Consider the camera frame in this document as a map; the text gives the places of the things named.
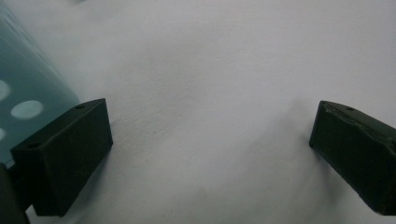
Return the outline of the teal plastic basket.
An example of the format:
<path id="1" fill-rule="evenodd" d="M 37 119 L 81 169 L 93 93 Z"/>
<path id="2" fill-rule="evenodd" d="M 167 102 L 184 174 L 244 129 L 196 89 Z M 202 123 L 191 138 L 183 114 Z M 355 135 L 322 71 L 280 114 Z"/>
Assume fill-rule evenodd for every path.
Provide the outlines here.
<path id="1" fill-rule="evenodd" d="M 11 149 L 79 100 L 4 0 L 0 0 L 0 163 Z"/>

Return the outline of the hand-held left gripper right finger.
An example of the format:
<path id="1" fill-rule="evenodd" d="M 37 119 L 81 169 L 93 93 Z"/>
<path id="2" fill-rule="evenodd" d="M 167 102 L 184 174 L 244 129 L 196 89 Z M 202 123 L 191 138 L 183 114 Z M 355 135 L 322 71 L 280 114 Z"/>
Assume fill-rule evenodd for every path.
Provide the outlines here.
<path id="1" fill-rule="evenodd" d="M 382 216 L 396 216 L 396 129 L 359 110 L 318 104 L 311 146 Z"/>

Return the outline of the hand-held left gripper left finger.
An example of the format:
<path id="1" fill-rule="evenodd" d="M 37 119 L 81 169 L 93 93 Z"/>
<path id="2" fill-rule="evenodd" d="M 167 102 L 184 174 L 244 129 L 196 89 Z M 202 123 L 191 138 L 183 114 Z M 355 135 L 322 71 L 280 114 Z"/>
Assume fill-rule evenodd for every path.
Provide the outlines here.
<path id="1" fill-rule="evenodd" d="M 20 206 L 64 216 L 112 145 L 105 99 L 72 107 L 11 149 Z"/>

